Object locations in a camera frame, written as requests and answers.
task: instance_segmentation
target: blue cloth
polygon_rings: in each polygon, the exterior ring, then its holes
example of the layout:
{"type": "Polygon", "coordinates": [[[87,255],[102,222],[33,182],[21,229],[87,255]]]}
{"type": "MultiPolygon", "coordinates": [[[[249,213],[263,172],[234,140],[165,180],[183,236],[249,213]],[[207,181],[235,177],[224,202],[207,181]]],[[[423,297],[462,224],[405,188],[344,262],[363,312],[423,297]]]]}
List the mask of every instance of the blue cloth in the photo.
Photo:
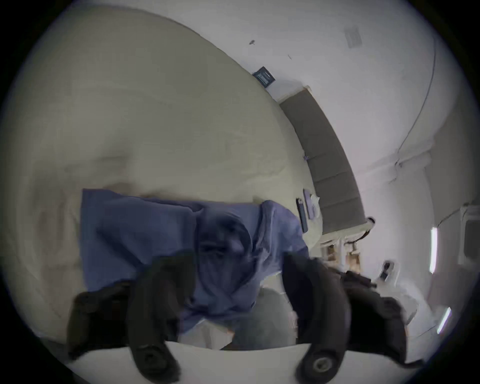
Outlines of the blue cloth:
{"type": "Polygon", "coordinates": [[[80,255],[87,289],[135,279],[156,257],[196,254],[187,331],[202,318],[222,321],[248,312],[260,282],[281,270],[285,252],[308,257],[300,221],[285,207],[166,201],[84,190],[80,255]]]}

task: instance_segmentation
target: cell phone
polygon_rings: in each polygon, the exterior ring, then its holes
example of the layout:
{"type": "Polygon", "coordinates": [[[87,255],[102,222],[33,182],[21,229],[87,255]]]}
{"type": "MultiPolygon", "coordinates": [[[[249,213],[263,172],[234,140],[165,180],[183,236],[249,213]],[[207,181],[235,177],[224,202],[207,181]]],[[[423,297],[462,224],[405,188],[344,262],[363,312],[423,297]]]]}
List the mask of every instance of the cell phone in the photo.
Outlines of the cell phone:
{"type": "Polygon", "coordinates": [[[301,230],[303,231],[303,233],[305,233],[306,231],[308,231],[307,216],[305,215],[305,207],[303,206],[303,200],[300,198],[297,199],[297,208],[300,215],[301,230]]]}

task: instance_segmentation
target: mattress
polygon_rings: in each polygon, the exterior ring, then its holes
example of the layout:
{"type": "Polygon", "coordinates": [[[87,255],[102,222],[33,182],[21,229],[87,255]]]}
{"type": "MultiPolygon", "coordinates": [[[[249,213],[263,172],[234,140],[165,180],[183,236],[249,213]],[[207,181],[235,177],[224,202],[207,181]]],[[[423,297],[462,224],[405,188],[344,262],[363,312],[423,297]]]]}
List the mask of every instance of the mattress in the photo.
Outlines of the mattress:
{"type": "MultiPolygon", "coordinates": [[[[82,188],[270,199],[296,215],[314,190],[293,127],[251,74],[188,28],[122,8],[79,5],[51,26],[4,105],[0,146],[4,277],[30,327],[60,342],[85,289],[82,188]]],[[[304,240],[321,234],[309,221],[304,240]]]]}

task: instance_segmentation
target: white bedsheet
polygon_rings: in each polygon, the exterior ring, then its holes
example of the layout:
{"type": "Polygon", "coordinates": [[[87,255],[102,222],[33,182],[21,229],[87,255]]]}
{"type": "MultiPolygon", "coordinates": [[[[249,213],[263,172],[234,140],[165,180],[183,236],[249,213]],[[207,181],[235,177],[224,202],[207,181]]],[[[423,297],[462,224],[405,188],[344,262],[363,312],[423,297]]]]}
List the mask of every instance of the white bedsheet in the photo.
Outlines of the white bedsheet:
{"type": "MultiPolygon", "coordinates": [[[[2,262],[38,333],[65,339],[81,188],[225,202],[274,200],[297,213],[314,190],[278,104],[193,31],[145,12],[75,7],[22,68],[1,122],[2,262]]],[[[321,221],[309,221],[313,246],[321,221]]]]}

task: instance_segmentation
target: light fixture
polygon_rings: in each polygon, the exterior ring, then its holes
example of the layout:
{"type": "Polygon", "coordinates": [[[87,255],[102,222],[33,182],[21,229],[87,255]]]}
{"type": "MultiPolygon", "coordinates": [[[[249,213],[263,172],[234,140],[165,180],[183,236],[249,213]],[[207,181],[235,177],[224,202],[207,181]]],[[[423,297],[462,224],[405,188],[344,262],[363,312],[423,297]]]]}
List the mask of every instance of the light fixture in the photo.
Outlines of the light fixture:
{"type": "Polygon", "coordinates": [[[435,272],[435,267],[437,265],[437,240],[438,240],[438,230],[437,227],[433,227],[430,230],[430,268],[429,271],[431,274],[435,272]]]}
{"type": "Polygon", "coordinates": [[[452,312],[452,310],[450,309],[450,307],[448,307],[446,310],[445,310],[445,313],[442,317],[442,320],[440,321],[440,324],[438,325],[438,328],[437,328],[437,335],[440,334],[440,332],[443,330],[448,318],[450,317],[450,313],[452,312]]]}

